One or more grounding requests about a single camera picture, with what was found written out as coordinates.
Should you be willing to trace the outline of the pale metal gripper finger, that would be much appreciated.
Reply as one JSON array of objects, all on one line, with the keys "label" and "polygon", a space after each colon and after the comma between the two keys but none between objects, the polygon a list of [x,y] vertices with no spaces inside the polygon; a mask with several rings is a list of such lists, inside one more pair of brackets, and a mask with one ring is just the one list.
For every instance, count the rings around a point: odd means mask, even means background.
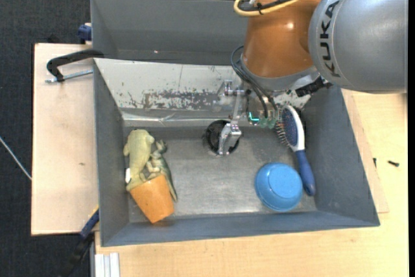
[{"label": "pale metal gripper finger", "polygon": [[219,155],[229,154],[230,139],[231,139],[231,126],[229,123],[226,123],[223,126],[223,129],[220,131],[220,134],[219,134],[218,151],[217,151]]},{"label": "pale metal gripper finger", "polygon": [[230,154],[237,148],[242,132],[237,123],[229,123],[226,125],[226,128],[228,129],[226,153]]}]

